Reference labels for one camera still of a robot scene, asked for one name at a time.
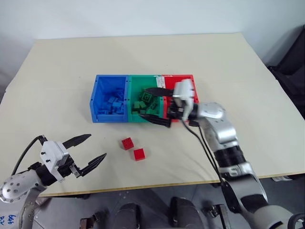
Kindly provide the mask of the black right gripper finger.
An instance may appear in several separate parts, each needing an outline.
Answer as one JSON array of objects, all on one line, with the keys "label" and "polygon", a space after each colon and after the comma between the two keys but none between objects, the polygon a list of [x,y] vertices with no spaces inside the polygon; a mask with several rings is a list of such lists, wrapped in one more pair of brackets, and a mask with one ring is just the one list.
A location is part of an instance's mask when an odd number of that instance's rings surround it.
[{"label": "black right gripper finger", "polygon": [[153,114],[141,114],[140,117],[145,119],[146,121],[152,123],[152,124],[162,125],[162,126],[165,126],[167,128],[171,127],[171,123],[172,123],[171,118],[169,118],[169,119],[160,118],[159,116],[153,115]]},{"label": "black right gripper finger", "polygon": [[153,95],[153,96],[160,96],[160,97],[172,97],[173,95],[173,90],[171,89],[166,89],[166,88],[160,88],[160,87],[155,87],[155,88],[146,88],[144,90],[145,92]]}]

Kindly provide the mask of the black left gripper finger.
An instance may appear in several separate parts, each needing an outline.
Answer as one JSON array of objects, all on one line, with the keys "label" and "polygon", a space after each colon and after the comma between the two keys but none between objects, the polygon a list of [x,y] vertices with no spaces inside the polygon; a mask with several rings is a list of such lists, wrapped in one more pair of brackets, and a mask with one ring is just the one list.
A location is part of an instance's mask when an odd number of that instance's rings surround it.
[{"label": "black left gripper finger", "polygon": [[75,146],[81,144],[82,142],[84,142],[85,140],[87,140],[89,137],[91,137],[91,134],[83,134],[83,135],[75,136],[75,137],[63,142],[62,144],[65,148],[75,147]]},{"label": "black left gripper finger", "polygon": [[80,170],[80,176],[84,177],[85,175],[93,171],[105,159],[106,156],[107,154],[105,153],[90,161],[86,167]]}]

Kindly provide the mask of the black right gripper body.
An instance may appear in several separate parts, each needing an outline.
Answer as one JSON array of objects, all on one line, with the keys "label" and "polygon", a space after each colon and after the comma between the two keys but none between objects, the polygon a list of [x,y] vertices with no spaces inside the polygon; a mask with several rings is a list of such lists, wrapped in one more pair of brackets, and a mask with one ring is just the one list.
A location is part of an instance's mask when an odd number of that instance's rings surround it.
[{"label": "black right gripper body", "polygon": [[184,107],[185,107],[185,101],[182,101],[179,104],[177,104],[175,100],[171,100],[170,106],[168,107],[167,110],[167,117],[169,123],[174,122],[175,120],[182,119]]}]

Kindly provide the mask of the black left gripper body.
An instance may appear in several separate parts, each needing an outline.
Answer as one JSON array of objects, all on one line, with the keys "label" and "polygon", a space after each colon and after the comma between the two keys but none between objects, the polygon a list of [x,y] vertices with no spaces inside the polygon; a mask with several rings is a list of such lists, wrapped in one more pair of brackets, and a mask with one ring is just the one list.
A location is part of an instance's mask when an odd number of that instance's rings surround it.
[{"label": "black left gripper body", "polygon": [[68,155],[58,162],[57,171],[62,177],[67,177],[70,174],[74,174],[76,178],[80,176],[80,169],[74,163],[73,158]]}]

